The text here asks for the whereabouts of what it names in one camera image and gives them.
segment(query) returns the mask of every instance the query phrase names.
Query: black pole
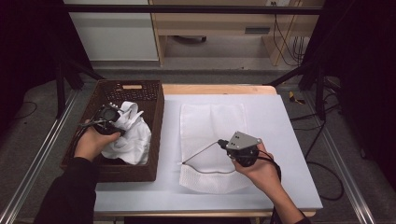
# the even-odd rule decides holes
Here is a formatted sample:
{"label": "black pole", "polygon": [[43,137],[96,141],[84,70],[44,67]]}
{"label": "black pole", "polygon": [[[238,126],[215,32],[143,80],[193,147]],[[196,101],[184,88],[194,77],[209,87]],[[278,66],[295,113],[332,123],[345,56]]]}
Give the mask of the black pole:
{"label": "black pole", "polygon": [[267,83],[267,84],[263,84],[263,85],[276,87],[276,86],[282,84],[283,82],[291,79],[292,77],[296,77],[296,76],[305,74],[312,68],[312,64],[313,64],[312,62],[306,62],[306,63],[302,64],[301,66],[289,71],[284,76],[279,77],[279,78],[275,79],[274,81]]}
{"label": "black pole", "polygon": [[51,11],[101,13],[215,13],[215,14],[277,14],[322,15],[336,9],[322,7],[241,7],[241,6],[181,6],[181,5],[44,5]]}

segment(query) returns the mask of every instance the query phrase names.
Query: white towel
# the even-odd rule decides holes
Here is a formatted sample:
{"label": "white towel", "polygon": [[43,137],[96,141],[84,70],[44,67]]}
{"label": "white towel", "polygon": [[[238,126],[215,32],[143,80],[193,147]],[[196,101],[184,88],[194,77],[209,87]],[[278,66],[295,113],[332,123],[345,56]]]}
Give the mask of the white towel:
{"label": "white towel", "polygon": [[227,152],[217,144],[235,131],[246,132],[243,105],[182,105],[180,111],[181,165],[179,184],[204,193],[229,193],[251,186],[235,171]]}
{"label": "white towel", "polygon": [[130,164],[146,164],[149,156],[151,131],[147,123],[137,113],[138,105],[124,102],[120,108],[120,118],[114,125],[125,130],[125,135],[110,143],[102,151],[108,159],[120,158]]}

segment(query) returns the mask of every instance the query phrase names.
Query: white tabletop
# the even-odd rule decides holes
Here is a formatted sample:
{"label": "white tabletop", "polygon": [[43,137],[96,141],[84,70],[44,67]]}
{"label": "white tabletop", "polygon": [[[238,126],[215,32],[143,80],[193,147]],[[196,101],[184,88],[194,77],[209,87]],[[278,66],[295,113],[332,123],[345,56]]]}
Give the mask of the white tabletop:
{"label": "white tabletop", "polygon": [[203,194],[178,184],[180,175],[180,107],[183,104],[243,104],[248,134],[261,138],[282,170],[282,185],[303,211],[322,208],[279,95],[165,95],[160,159],[154,182],[99,183],[96,215],[172,215],[268,212],[271,201],[254,186],[228,194]]}

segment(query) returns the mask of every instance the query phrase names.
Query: person's arm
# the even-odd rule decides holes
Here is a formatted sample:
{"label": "person's arm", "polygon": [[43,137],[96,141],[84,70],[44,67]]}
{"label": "person's arm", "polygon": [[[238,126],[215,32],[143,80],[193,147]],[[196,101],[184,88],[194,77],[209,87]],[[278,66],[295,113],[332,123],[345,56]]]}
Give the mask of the person's arm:
{"label": "person's arm", "polygon": [[[257,145],[260,151],[267,152],[263,143]],[[268,158],[260,152],[259,156]],[[274,207],[284,224],[310,223],[300,212],[288,193],[283,189],[275,166],[269,161],[257,160],[252,166],[243,167],[237,161],[233,161],[235,170],[246,175],[254,185],[262,190],[273,202]]]}
{"label": "person's arm", "polygon": [[96,200],[95,187],[99,176],[92,161],[105,145],[119,137],[119,133],[101,135],[94,128],[88,128],[78,141],[74,158],[47,191],[35,217],[35,224],[92,224]]}

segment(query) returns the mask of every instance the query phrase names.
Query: right hand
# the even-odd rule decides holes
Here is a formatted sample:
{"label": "right hand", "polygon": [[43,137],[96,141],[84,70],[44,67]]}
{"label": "right hand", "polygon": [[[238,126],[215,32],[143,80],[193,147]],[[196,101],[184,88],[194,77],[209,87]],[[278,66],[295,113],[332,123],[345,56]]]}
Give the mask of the right hand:
{"label": "right hand", "polygon": [[[268,153],[262,142],[257,145],[257,148],[260,151]],[[268,153],[268,155],[271,159],[274,158],[271,153]],[[262,152],[259,154],[260,157],[264,158],[269,158],[268,155]],[[257,188],[262,190],[269,197],[279,189],[282,189],[276,168],[269,161],[256,160],[256,162],[249,167],[243,167],[237,161],[233,161],[233,165],[237,172],[247,176]]]}

